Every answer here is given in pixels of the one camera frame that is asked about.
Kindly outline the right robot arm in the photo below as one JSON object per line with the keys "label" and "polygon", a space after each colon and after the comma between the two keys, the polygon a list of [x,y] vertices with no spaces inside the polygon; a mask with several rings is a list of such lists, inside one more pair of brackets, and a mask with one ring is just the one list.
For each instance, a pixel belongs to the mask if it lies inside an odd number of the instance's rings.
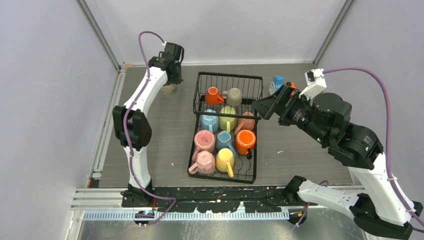
{"label": "right robot arm", "polygon": [[252,107],[264,120],[277,114],[281,126],[295,125],[304,131],[347,167],[364,188],[364,192],[347,193],[296,175],[282,191],[288,203],[325,206],[377,237],[410,238],[414,229],[411,214],[421,214],[423,205],[400,201],[390,183],[383,145],[371,129],[351,123],[350,103],[330,92],[309,100],[299,90],[284,85],[273,95],[253,101]]}

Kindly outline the cream floral tall mug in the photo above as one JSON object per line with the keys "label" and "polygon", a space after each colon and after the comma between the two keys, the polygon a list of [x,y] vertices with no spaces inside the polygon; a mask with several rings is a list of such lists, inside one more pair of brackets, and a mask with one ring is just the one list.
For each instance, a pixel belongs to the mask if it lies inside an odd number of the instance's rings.
{"label": "cream floral tall mug", "polygon": [[174,97],[178,92],[177,84],[165,84],[160,88],[163,95],[167,98]]}

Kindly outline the pink faceted mug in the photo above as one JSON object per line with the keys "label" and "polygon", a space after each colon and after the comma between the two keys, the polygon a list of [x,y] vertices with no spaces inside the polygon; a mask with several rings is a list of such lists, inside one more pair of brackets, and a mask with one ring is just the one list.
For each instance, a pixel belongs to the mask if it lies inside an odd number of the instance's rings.
{"label": "pink faceted mug", "polygon": [[207,150],[197,154],[194,163],[188,168],[190,174],[199,174],[202,176],[211,176],[216,170],[216,160],[212,153]]}

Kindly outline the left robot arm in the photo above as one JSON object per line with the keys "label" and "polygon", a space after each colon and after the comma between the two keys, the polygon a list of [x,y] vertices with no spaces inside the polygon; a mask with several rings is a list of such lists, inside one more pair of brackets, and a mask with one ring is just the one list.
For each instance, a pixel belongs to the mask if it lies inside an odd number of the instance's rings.
{"label": "left robot arm", "polygon": [[179,44],[163,45],[163,51],[148,61],[145,75],[132,96],[112,110],[114,134],[126,153],[130,174],[127,190],[121,192],[123,207],[148,207],[156,198],[151,192],[148,170],[147,146],[153,131],[147,114],[163,86],[172,88],[183,81],[181,63],[185,54]]}

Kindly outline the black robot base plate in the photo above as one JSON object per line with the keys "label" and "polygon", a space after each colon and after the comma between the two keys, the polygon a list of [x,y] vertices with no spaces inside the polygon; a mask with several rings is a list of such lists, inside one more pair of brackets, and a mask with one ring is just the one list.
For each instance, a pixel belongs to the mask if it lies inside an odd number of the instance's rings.
{"label": "black robot base plate", "polygon": [[166,199],[126,189],[120,192],[121,205],[124,208],[141,208],[155,204],[156,210],[164,212],[175,198],[171,213],[234,213],[241,206],[248,213],[276,213],[280,207],[303,209],[306,205],[299,198],[286,195],[284,188],[277,186],[156,187],[150,192]]}

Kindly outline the yellow mug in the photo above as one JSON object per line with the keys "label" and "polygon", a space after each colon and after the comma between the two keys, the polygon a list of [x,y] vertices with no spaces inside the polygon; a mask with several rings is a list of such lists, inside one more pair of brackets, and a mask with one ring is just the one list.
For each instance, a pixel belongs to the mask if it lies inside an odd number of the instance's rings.
{"label": "yellow mug", "polygon": [[216,154],[215,158],[215,168],[222,172],[227,173],[229,178],[234,177],[234,165],[235,165],[235,156],[229,148],[222,148]]}

